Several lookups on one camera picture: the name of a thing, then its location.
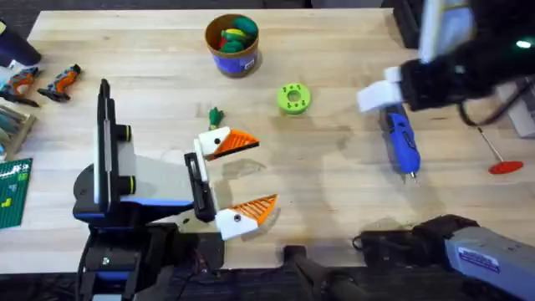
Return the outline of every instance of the t-handle tool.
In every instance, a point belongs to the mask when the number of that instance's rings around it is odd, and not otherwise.
[[[416,147],[415,133],[403,105],[391,105],[385,108],[386,122],[390,139],[394,147],[395,159],[400,171],[410,175],[416,181],[416,173],[420,170],[420,153]]]
[[[53,81],[53,83],[49,84],[45,89],[41,88],[37,91],[41,95],[46,96],[53,101],[67,101],[70,99],[70,97],[65,92],[65,89],[76,81],[80,73],[82,73],[82,69],[80,66],[75,64],[56,76],[56,79]]]
[[[9,81],[0,89],[0,97],[5,100],[23,105],[31,105],[38,108],[39,105],[33,100],[27,99],[23,96],[23,92],[19,89],[23,86],[30,86],[39,76],[39,68],[30,67],[21,70],[19,73],[9,79]]]
[[[494,147],[494,145],[492,145],[492,143],[488,140],[488,138],[485,135],[485,133],[483,133],[482,128],[478,127],[477,131],[479,131],[479,133],[481,134],[481,137],[483,137],[485,142],[491,148],[492,153],[494,153],[496,158],[498,158],[500,160],[498,163],[496,163],[495,165],[491,166],[488,169],[489,173],[491,173],[493,175],[505,175],[505,174],[508,174],[508,173],[512,173],[512,172],[518,171],[519,169],[524,167],[524,163],[522,163],[520,161],[504,161],[503,157],[500,156],[500,153],[498,152],[496,147]]]

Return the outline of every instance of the floor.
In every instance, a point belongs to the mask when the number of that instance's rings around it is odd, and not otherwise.
[[[380,0],[0,0],[0,16],[8,26],[28,36],[42,10],[186,9],[186,8],[312,8],[379,6]],[[346,269],[370,292],[389,292],[400,299],[467,300],[460,293],[462,278],[438,268],[389,272]],[[176,271],[166,300],[176,300],[187,274]],[[74,274],[0,275],[0,300],[73,300]],[[304,300],[296,275],[287,268],[222,271],[217,277],[193,278],[181,300]]]

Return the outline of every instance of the green foam gear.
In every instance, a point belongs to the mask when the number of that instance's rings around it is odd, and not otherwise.
[[[232,22],[232,26],[234,28],[240,29],[244,33],[249,34],[253,37],[256,37],[258,35],[258,27],[250,18],[246,18],[246,17],[235,18],[234,21]]]
[[[310,91],[302,84],[285,84],[277,92],[277,105],[286,114],[303,113],[311,101]]]

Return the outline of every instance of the cup of colorful toys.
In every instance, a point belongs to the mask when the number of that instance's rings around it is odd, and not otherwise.
[[[258,26],[240,14],[224,14],[208,24],[208,48],[217,68],[226,76],[247,75],[258,61]]]

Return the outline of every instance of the blue label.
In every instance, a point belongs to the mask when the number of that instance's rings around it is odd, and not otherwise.
[[[240,58],[221,58],[213,56],[216,61],[217,67],[229,74],[238,74],[249,68],[251,68],[257,59],[257,50],[250,54],[246,54]]]

